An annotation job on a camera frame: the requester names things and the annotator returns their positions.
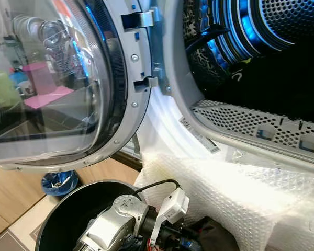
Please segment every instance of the bubble wrap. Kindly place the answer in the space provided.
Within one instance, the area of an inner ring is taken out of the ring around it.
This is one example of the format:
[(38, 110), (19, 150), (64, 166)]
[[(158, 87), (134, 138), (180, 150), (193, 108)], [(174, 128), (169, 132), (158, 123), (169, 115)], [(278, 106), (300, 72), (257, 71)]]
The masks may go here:
[[(185, 223), (210, 216), (235, 236), (241, 251), (265, 250), (280, 217), (314, 190), (310, 173), (168, 155), (144, 154), (143, 159), (137, 187), (176, 179), (190, 198)], [(163, 184), (143, 195), (159, 208), (173, 189), (174, 184)]]

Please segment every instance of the black bucket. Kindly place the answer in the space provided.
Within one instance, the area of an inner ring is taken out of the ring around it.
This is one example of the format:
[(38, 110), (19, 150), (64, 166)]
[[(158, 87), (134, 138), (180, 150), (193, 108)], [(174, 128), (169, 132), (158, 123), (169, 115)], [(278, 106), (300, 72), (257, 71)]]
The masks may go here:
[(72, 251), (90, 219), (135, 187), (105, 180), (78, 188), (67, 195), (48, 215), (36, 241), (36, 251)]

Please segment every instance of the wooden floor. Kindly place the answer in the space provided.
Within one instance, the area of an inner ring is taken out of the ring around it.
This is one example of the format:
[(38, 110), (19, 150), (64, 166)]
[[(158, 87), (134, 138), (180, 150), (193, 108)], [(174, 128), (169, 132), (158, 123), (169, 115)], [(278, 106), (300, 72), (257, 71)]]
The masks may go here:
[[(77, 172), (83, 184), (103, 179), (116, 179), (133, 184), (138, 176), (137, 171), (111, 158)], [(0, 169), (0, 232), (44, 196), (40, 184), (43, 175)]]

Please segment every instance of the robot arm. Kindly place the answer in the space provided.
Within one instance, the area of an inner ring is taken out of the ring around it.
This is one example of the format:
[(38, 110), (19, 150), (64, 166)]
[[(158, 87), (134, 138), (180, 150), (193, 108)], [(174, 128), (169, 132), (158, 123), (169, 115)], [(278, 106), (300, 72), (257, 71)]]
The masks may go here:
[(188, 203), (185, 192), (177, 188), (164, 199), (157, 217), (150, 218), (147, 217), (147, 204), (133, 195), (122, 195), (110, 209), (98, 215), (80, 237), (74, 251), (118, 250), (127, 235), (144, 235), (150, 239), (150, 246), (154, 247), (162, 223), (169, 221), (174, 224), (184, 217)]

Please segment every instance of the black fabric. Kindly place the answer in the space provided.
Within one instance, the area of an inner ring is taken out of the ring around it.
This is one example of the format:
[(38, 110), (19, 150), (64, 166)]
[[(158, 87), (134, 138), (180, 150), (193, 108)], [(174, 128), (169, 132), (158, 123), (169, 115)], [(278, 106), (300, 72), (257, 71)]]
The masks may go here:
[(234, 236), (210, 217), (204, 217), (189, 227), (203, 251), (239, 251)]
[(314, 41), (230, 69), (208, 99), (314, 122)]

